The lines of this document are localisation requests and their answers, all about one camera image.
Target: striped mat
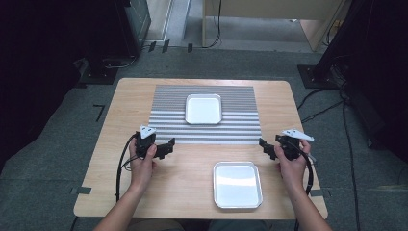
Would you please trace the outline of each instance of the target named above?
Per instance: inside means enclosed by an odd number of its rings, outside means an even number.
[[[218,94],[219,124],[188,124],[186,99],[190,94]],[[156,142],[204,144],[258,144],[261,137],[254,89],[237,86],[156,86],[149,127],[157,129]]]

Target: wooden table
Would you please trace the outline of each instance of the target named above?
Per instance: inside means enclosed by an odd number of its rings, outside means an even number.
[[[206,17],[218,16],[220,0],[203,0],[202,44],[206,46]],[[222,0],[221,16],[301,19],[313,51],[341,12],[345,0]]]
[[[74,213],[78,217],[104,217],[115,205],[118,161],[126,141],[141,124],[148,124],[156,85],[253,86],[263,138],[274,142],[281,130],[302,130],[291,87],[284,81],[121,79],[89,163]],[[214,202],[213,167],[217,162],[253,162],[259,169],[264,201],[252,212],[222,211]],[[285,192],[276,162],[258,145],[177,144],[174,152],[158,163],[135,218],[236,218],[293,219],[294,212]],[[130,172],[123,170],[120,191],[129,186]],[[315,177],[313,190],[319,189]],[[326,218],[322,196],[311,197]]]

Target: forearm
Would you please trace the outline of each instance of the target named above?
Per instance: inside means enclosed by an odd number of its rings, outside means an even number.
[[[139,189],[129,188],[94,230],[126,230],[142,195]]]
[[[332,230],[301,187],[289,187],[289,197],[302,231]]]

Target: white tray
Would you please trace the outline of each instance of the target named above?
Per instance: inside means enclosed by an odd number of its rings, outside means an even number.
[[[256,209],[262,203],[258,168],[252,162],[214,166],[214,201],[221,209]]]
[[[217,94],[191,94],[186,101],[186,122],[218,124],[221,122],[221,97]]]

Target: person's right hand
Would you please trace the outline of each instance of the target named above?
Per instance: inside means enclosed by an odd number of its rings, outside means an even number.
[[[138,189],[142,193],[147,189],[154,168],[156,167],[156,163],[153,162],[153,157],[155,156],[156,151],[156,144],[152,144],[149,149],[147,149],[146,157],[143,160],[137,158],[130,163],[132,179],[129,189]],[[136,139],[132,139],[129,145],[129,152],[131,158],[136,156]]]
[[[300,140],[302,143],[302,151],[310,153],[311,145],[305,140]],[[287,188],[303,189],[303,175],[306,168],[306,160],[299,156],[299,158],[292,161],[288,160],[280,146],[274,145],[274,150],[277,158],[279,158],[279,166],[282,174],[283,181]]]

